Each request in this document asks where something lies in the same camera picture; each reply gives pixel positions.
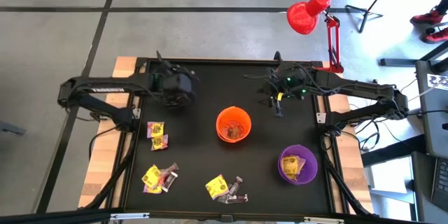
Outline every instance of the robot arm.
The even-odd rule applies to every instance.
[[[320,96],[341,94],[373,99],[377,102],[346,113],[318,114],[318,123],[322,124],[327,132],[340,135],[342,129],[348,124],[380,117],[391,120],[407,117],[409,112],[407,98],[396,89],[395,85],[346,80],[336,73],[309,68],[297,62],[283,62],[278,52],[276,58],[280,61],[280,65],[276,69],[269,69],[268,82],[262,88],[262,91],[269,95],[270,104],[275,108],[276,116],[282,116],[280,107],[282,97],[304,99],[306,94]]]
[[[131,108],[117,108],[91,96],[94,93],[128,92],[136,96],[148,95],[166,107],[185,106],[195,99],[192,79],[194,72],[179,65],[171,65],[157,52],[160,66],[153,73],[135,73],[126,78],[75,77],[61,84],[57,103],[63,108],[81,106],[113,120],[118,130],[136,129],[136,115]]]

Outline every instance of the person's foot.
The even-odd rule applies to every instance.
[[[425,43],[439,43],[443,41],[448,41],[448,28],[423,37],[423,42]]]
[[[430,13],[423,15],[416,15],[411,18],[411,22],[417,24],[430,24],[435,25],[442,21],[445,14],[440,14],[437,10],[432,10]]]

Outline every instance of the white cable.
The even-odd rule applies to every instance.
[[[412,98],[412,99],[407,100],[407,102],[410,102],[410,101],[412,101],[413,99],[417,99],[417,98],[419,98],[419,97],[422,96],[422,95],[426,95],[428,92],[430,92],[431,90],[433,90],[434,88],[436,88],[439,84],[442,84],[442,82],[444,82],[444,81],[448,81],[448,78],[445,77],[445,78],[443,78],[442,80],[439,80],[439,82],[438,82],[437,84],[435,84],[432,88],[428,89],[427,91],[422,92],[421,94],[417,95],[416,97],[414,97],[414,98]]]

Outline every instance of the black tabletop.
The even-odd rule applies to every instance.
[[[263,81],[242,78],[243,74],[266,74],[266,64],[183,65],[199,76],[197,101],[180,111],[167,110],[151,99],[143,102],[126,210],[273,215],[329,213],[313,97],[284,99],[284,117],[276,118],[271,108],[258,102],[266,98],[256,92]],[[216,117],[229,106],[244,109],[252,120],[251,133],[239,143],[225,143],[216,134]],[[146,138],[148,121],[165,122],[168,149],[151,151],[151,141]],[[316,178],[307,185],[291,185],[277,170],[280,152],[294,144],[307,147],[319,162]],[[141,177],[146,170],[153,164],[163,169],[173,162],[180,169],[176,171],[178,178],[169,192],[143,193]],[[205,184],[219,174],[228,183],[236,176],[242,177],[244,182],[238,195],[248,194],[249,201],[243,204],[213,201]]]

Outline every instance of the wooden table edge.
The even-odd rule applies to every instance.
[[[128,77],[132,75],[135,70],[136,62],[137,57],[117,57],[112,77]],[[328,62],[324,62],[323,64],[325,67],[328,66]],[[128,94],[123,93],[108,94],[106,96],[106,102],[117,107],[126,106],[127,100]],[[333,95],[329,97],[329,100],[330,109],[332,111],[345,112],[350,110],[349,102],[347,96],[345,95]],[[325,111],[322,97],[318,97],[318,105],[321,111]],[[113,126],[114,124],[111,120],[101,121],[98,127],[98,133],[103,132]],[[352,134],[355,133],[352,127],[347,127],[344,131]],[[123,152],[127,151],[130,136],[131,134],[127,134],[127,141]],[[119,138],[120,132],[113,130],[108,134],[98,137],[95,141],[92,151],[92,158],[90,159],[87,168],[83,190],[78,203],[79,207],[84,207],[89,204],[110,178],[113,170],[113,161],[115,160],[118,149]],[[344,175],[344,181],[361,204],[368,211],[373,213],[373,206],[370,199],[367,180],[365,179],[363,171],[363,163],[361,160],[361,153],[358,149],[357,140],[351,138],[349,135],[343,134],[342,136],[337,137],[337,145],[339,147],[339,158],[342,166],[342,173]],[[115,187],[115,194],[112,203],[113,207],[118,206],[118,198],[121,194],[122,184],[123,176],[117,182]],[[342,213],[342,203],[340,200],[339,189],[333,179],[332,192],[335,199],[336,212]]]

